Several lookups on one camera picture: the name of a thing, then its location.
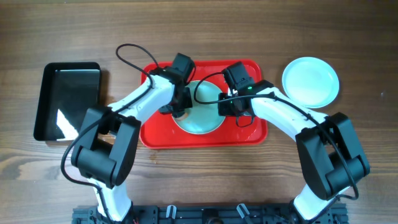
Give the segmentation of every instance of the wooden tabletop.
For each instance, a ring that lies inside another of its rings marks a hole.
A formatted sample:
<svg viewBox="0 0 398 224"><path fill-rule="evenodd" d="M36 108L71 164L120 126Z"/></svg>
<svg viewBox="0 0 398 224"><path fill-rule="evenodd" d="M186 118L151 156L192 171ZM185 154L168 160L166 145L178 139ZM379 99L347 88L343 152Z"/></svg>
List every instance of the wooden tabletop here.
<svg viewBox="0 0 398 224"><path fill-rule="evenodd" d="M343 199L349 219L398 222L393 1L16 2L0 5L0 223L70 223L73 208L97 203L92 188L60 173L66 143L38 142L32 133L50 62L98 62L109 73L106 103L136 89L139 72L114 54L123 43L145 46L158 61L177 52L195 60L251 58L280 89L293 59L327 61L341 91L317 111L347 114L371 164L359 200ZM135 49L122 54L140 67L150 63ZM139 143L127 191L135 205L216 205L289 202L304 185L295 143L269 124L255 146L155 151Z"/></svg>

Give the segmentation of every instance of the light blue circle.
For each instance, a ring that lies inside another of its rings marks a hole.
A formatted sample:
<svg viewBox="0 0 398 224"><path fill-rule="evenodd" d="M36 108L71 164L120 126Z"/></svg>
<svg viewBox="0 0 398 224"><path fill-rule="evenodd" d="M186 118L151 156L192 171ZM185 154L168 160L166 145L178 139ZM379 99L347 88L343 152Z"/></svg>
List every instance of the light blue circle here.
<svg viewBox="0 0 398 224"><path fill-rule="evenodd" d="M218 104L203 105L197 103L193 99L193 91L198 85L199 81L190 82L189 87L192 99L192 108L185 109L188 116L179 121L174 119L175 123L184 131L191 134L207 134L216 130L224 121L225 117L218 115ZM221 90L210 82L202 82L197 91L197 98L199 101L215 101L218 100L218 95Z"/></svg>
<svg viewBox="0 0 398 224"><path fill-rule="evenodd" d="M283 72L282 85L292 101L307 108L328 105L340 89L333 68L314 57L302 57L290 62Z"/></svg>

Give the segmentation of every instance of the wood grain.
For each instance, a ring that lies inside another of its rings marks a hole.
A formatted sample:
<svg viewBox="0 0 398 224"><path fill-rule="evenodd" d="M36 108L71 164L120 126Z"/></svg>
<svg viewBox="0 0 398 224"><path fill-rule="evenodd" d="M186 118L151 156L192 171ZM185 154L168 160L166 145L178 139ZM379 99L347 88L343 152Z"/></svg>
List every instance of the wood grain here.
<svg viewBox="0 0 398 224"><path fill-rule="evenodd" d="M18 2L0 5L0 223L69 223L72 208L96 204L92 189L60 174L66 144L32 137L42 72L49 62L98 62L109 72L106 103L120 100L139 85L139 72L114 55L125 42L159 61L177 52L251 58L279 88L291 60L326 60L341 91L319 111L347 114L371 163L360 199L343 201L351 223L398 222L394 1ZM122 54L140 67L150 62L133 49ZM288 202L304 184L295 143L273 125L250 147L153 151L140 143L127 180L136 205Z"/></svg>

